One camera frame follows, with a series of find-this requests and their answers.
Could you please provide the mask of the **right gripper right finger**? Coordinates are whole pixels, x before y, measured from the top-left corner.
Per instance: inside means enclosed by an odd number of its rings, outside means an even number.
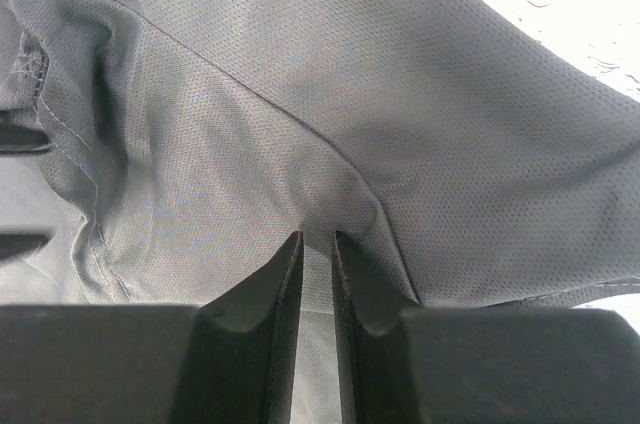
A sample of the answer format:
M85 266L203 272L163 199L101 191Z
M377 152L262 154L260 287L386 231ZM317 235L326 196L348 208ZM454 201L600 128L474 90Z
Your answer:
M635 423L639 336L598 309L429 309L343 233L332 250L346 423Z

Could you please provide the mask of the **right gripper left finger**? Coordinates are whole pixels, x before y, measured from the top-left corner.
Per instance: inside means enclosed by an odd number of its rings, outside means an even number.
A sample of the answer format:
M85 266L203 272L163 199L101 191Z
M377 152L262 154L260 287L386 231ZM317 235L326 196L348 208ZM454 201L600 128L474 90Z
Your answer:
M2 421L287 422L303 256L295 232L202 307L3 307Z

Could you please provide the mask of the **dark grey t shirt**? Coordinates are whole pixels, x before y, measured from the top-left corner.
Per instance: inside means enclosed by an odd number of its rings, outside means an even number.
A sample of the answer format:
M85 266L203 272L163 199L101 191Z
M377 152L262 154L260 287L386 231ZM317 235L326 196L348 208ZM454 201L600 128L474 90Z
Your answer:
M305 236L291 419L340 421L331 240L428 307L639 303L639 97L483 0L1 0L5 304L205 304Z

